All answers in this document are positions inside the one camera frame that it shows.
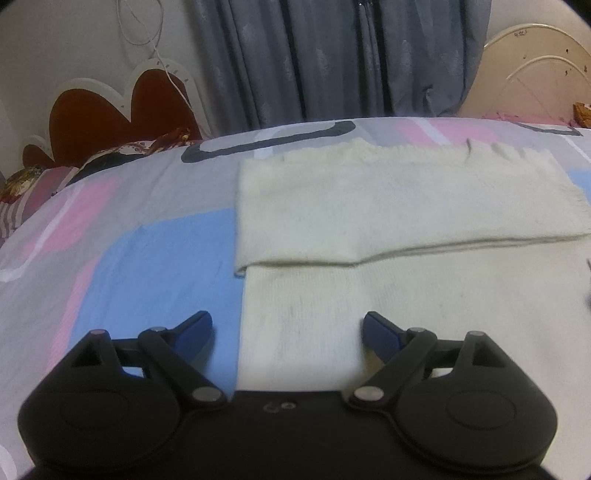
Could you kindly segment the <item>cream knit sweater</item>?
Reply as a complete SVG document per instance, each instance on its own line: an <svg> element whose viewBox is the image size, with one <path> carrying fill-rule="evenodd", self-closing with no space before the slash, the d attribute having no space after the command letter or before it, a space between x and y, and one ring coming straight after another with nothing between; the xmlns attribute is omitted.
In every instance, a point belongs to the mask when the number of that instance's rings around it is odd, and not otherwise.
<svg viewBox="0 0 591 480"><path fill-rule="evenodd" d="M355 388L363 316L487 333L549 397L545 465L590 472L590 206L547 152L362 140L246 159L235 271L238 387Z"/></svg>

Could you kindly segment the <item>patterned pink blue bedsheet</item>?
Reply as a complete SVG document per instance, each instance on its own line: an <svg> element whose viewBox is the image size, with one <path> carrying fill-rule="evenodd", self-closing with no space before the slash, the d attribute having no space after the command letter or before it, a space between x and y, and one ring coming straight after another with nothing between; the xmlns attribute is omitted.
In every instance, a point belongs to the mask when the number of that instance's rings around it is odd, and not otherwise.
<svg viewBox="0 0 591 480"><path fill-rule="evenodd" d="M353 140L547 152L590 206L587 131L459 118L276 127L67 185L1 250L2 477L562 479L545 465L553 403L483 331L433 332L422 377L381 408L349 403L353 389L238 387L240 165ZM190 364L228 398L215 408L178 393L138 345L198 311L213 331ZM383 363L363 347L372 377Z"/></svg>

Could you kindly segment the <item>dark floral pillow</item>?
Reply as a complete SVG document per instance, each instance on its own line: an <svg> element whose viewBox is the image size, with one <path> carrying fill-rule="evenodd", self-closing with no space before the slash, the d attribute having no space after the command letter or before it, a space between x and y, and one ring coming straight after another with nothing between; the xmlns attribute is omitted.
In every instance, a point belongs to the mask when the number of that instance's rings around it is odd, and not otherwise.
<svg viewBox="0 0 591 480"><path fill-rule="evenodd" d="M155 140L133 141L118 147L98 152L88 159L68 185L104 170L112 169L135 160L160 153L177 147L199 144L200 139L193 139L187 128L177 128L172 132L159 136Z"/></svg>

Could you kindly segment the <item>orange box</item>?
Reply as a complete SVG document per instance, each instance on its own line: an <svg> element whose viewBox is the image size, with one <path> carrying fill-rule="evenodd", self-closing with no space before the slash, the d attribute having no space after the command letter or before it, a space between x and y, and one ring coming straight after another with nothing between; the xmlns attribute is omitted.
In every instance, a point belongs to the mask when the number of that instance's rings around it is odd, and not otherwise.
<svg viewBox="0 0 591 480"><path fill-rule="evenodd" d="M573 104L573 117L582 128L591 128L591 104L576 102Z"/></svg>

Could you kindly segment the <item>striped pink pillow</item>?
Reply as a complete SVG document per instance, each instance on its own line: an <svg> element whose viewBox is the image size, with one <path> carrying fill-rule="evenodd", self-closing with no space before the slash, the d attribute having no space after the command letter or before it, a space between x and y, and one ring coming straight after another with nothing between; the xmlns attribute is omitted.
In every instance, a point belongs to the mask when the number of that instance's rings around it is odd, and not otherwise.
<svg viewBox="0 0 591 480"><path fill-rule="evenodd" d="M1 244L79 171L76 167L26 168L1 191Z"/></svg>

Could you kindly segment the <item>beige arched headboard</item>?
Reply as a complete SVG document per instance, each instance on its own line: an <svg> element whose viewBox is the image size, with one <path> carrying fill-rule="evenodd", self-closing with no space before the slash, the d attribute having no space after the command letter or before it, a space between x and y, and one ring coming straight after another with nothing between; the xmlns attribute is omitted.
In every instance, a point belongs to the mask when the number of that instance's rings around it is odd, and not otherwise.
<svg viewBox="0 0 591 480"><path fill-rule="evenodd" d="M458 115L567 124L590 102L590 53L565 31L539 23L508 28L484 48Z"/></svg>

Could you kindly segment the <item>blue-grey curtain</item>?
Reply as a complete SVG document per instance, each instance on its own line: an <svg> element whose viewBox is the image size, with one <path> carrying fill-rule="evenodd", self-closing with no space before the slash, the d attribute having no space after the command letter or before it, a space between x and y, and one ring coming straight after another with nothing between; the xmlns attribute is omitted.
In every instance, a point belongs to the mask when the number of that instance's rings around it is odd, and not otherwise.
<svg viewBox="0 0 591 480"><path fill-rule="evenodd" d="M191 1L211 127L451 116L475 80L488 1Z"/></svg>

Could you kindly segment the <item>red white scalloped headboard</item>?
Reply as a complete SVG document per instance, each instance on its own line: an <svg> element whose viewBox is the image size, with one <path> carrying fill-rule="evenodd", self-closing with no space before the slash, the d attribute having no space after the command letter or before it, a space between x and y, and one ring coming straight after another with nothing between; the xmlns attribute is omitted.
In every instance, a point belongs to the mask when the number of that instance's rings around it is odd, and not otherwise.
<svg viewBox="0 0 591 480"><path fill-rule="evenodd" d="M149 59L132 71L122 93L90 78L64 82L53 95L46 132L23 140L25 167L79 167L94 154L176 129L211 138L192 76L179 63Z"/></svg>

